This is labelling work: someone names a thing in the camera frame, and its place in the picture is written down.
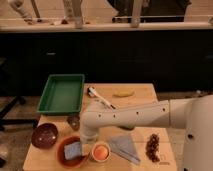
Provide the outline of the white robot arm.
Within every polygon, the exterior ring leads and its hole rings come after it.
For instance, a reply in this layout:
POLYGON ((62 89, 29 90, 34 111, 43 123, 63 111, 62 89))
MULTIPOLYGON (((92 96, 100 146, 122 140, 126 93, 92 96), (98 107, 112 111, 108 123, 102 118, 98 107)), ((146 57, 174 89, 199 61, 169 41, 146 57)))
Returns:
POLYGON ((109 126, 186 129, 182 170, 213 171, 213 95, 120 109, 93 101, 81 115, 81 140, 95 142, 99 129, 109 126))

